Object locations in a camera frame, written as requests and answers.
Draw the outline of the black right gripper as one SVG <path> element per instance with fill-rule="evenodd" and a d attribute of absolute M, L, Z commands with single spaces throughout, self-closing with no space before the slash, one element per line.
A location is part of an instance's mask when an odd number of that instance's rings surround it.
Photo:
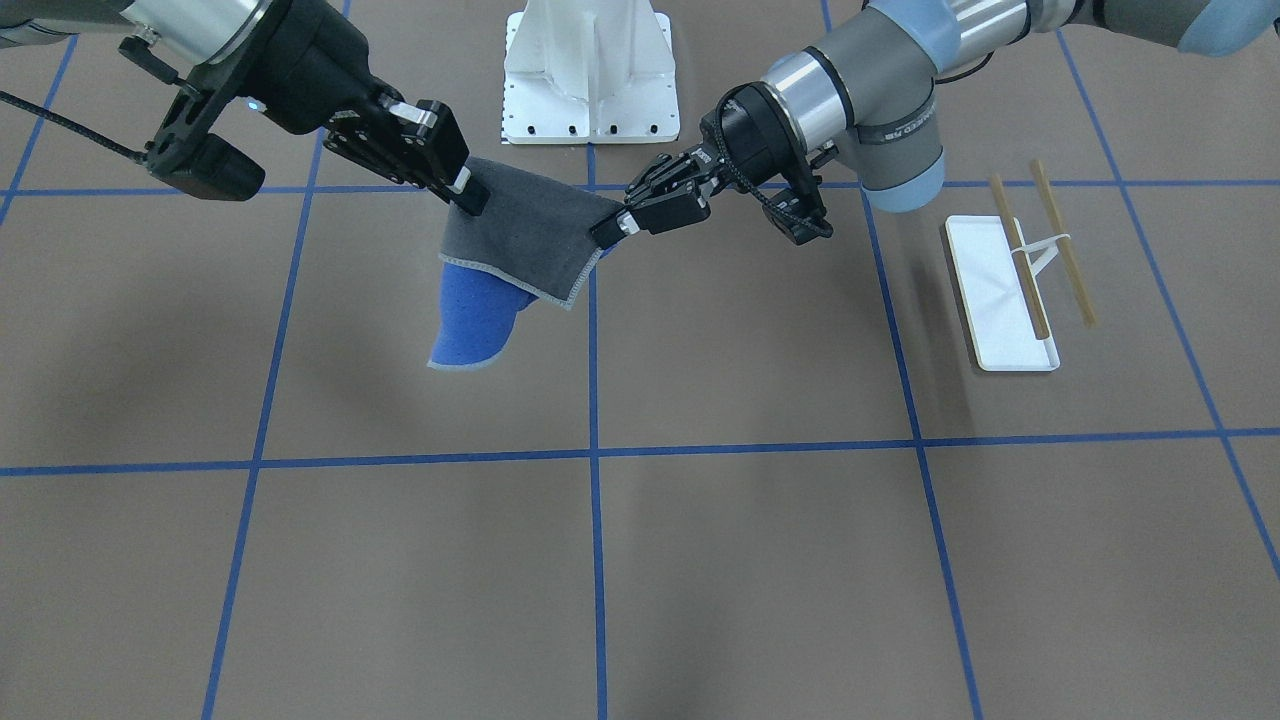
<path fill-rule="evenodd" d="M 324 128 L 332 152 L 468 217 L 484 214 L 492 191 L 465 165 L 470 149 L 452 109 L 429 99 L 408 104 L 374 76 L 367 38 L 334 6 L 273 1 L 250 45 L 259 55 L 239 95 L 262 102 L 276 126 L 292 135 Z"/>

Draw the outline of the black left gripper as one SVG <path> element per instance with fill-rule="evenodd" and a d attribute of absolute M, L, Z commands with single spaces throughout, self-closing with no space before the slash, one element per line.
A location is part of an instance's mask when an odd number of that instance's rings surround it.
<path fill-rule="evenodd" d="M 623 208 L 590 228 L 599 249 L 704 222 L 710 197 L 737 190 L 762 204 L 788 184 L 812 192 L 812 172 L 780 95 L 764 82 L 730 90 L 700 120 L 701 142 L 660 154 L 627 187 Z"/>

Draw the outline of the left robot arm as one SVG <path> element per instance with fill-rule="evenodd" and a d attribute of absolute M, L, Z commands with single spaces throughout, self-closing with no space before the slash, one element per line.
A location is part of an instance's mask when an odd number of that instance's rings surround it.
<path fill-rule="evenodd" d="M 852 169 L 883 211 L 923 208 L 945 181 L 937 87 L 997 49 L 1069 24 L 1093 26 L 1180 53 L 1225 56 L 1277 28 L 1275 1 L 869 1 L 815 44 L 777 61 L 708 111 L 703 140 L 657 156 L 623 206 L 591 228 L 600 249 L 640 232 L 704 222 L 724 191 L 759 195 L 792 243 L 832 233 L 817 170 Z"/>

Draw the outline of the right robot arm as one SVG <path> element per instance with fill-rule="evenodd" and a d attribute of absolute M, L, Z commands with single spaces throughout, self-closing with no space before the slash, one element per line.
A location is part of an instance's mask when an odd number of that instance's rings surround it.
<path fill-rule="evenodd" d="M 471 177 L 468 146 L 452 110 L 407 102 L 370 69 L 365 33 L 326 1 L 5 1 L 3 46 L 55 44 L 84 32 L 122 32 L 119 54 L 175 88 L 141 150 L 52 111 L 90 138 L 196 199 L 244 201 L 264 169 L 212 132 L 242 97 L 291 135 L 323 129 L 326 150 L 396 184 L 428 190 L 470 215 L 486 186 Z"/>

